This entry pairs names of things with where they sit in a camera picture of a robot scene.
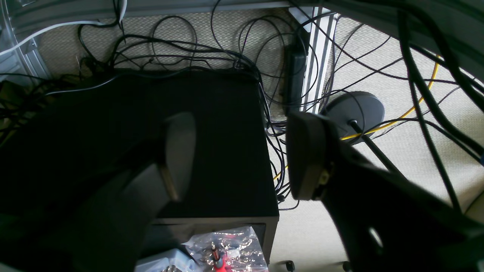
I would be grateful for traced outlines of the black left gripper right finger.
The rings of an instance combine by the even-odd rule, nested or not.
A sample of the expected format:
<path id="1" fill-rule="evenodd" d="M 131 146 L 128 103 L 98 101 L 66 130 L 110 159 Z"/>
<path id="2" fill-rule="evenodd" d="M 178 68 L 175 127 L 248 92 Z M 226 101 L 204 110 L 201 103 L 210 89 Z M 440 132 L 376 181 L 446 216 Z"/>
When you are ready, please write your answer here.
<path id="1" fill-rule="evenodd" d="M 483 224 L 341 141 L 325 116 L 288 116 L 292 195 L 319 200 L 355 272 L 482 272 Z"/>

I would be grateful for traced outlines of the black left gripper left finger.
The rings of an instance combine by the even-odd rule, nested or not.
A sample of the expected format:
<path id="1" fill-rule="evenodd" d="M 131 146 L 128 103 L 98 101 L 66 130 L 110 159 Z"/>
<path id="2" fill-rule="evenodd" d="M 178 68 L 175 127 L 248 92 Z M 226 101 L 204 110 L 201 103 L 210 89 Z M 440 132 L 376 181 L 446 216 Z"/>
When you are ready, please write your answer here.
<path id="1" fill-rule="evenodd" d="M 123 155 L 121 172 L 78 211 L 73 272 L 134 271 L 152 221 L 187 193 L 195 147 L 195 118 L 182 112 Z"/>

